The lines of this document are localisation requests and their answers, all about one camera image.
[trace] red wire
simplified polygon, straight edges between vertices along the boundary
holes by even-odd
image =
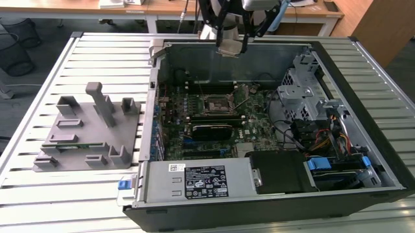
[[[318,141],[320,141],[320,135],[321,135],[321,133],[325,132],[325,131],[330,131],[330,129],[324,129],[324,130],[320,130],[320,131],[318,131],[316,144],[317,144]]]

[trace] power supply label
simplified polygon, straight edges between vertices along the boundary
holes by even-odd
[[[201,166],[185,169],[187,199],[229,197],[226,166]]]

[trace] aluminum table surface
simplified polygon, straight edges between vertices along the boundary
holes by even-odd
[[[197,39],[187,34],[85,33],[71,38],[46,84],[0,157],[0,232],[142,232],[117,205],[118,181],[138,171],[141,134],[130,169],[35,173],[34,160],[58,114],[62,95],[93,102],[89,82],[105,84],[113,101],[149,89],[149,46],[154,38]],[[360,43],[348,38],[269,36],[265,40],[320,40],[368,107],[384,133],[415,174],[415,108],[409,97]],[[415,200],[376,205],[348,217],[223,227],[186,232],[414,232]]]

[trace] motherboard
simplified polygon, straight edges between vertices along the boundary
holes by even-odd
[[[278,150],[258,83],[161,85],[165,160],[245,157]]]

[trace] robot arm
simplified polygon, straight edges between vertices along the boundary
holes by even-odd
[[[290,0],[199,0],[201,12],[206,25],[217,32],[219,53],[237,56],[248,51],[249,42],[262,37],[270,26],[277,29]],[[266,17],[260,25],[254,24],[254,11],[264,10]],[[238,41],[237,26],[242,18],[245,38]]]

